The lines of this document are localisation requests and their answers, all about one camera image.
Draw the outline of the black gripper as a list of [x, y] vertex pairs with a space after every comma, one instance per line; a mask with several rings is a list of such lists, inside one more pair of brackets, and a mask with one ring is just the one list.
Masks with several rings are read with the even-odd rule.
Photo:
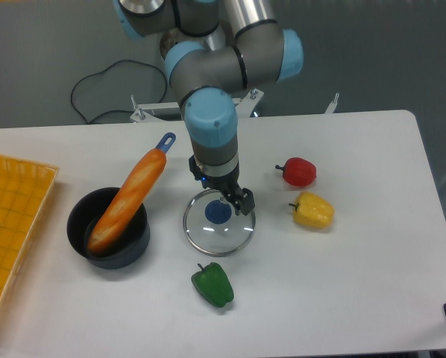
[[254, 194], [247, 188], [240, 188], [239, 158], [234, 155], [228, 162], [219, 166], [200, 163], [194, 156], [189, 158], [189, 170], [196, 181], [205, 189], [220, 191], [237, 215], [248, 215], [255, 208]]

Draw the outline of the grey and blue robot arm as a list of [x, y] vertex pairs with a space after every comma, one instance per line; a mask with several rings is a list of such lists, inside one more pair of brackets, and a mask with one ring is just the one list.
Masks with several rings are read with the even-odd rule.
[[116, 1], [123, 28], [145, 37], [169, 30], [185, 40], [164, 57], [166, 78], [179, 104], [193, 155], [189, 169], [205, 188], [219, 191], [243, 215], [254, 209], [238, 184], [238, 116], [232, 94], [300, 73], [302, 42], [279, 26], [269, 1], [226, 1], [232, 40], [207, 48], [221, 30], [218, 1]]

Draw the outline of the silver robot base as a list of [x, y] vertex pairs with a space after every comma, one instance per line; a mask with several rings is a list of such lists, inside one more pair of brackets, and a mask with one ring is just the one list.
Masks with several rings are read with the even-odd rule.
[[167, 54], [173, 47], [187, 41], [199, 43], [208, 51], [219, 50], [228, 44], [227, 35], [222, 25], [218, 25], [212, 33], [204, 37], [191, 37], [184, 34], [180, 29], [175, 28], [164, 32], [160, 38], [160, 56], [165, 60]]

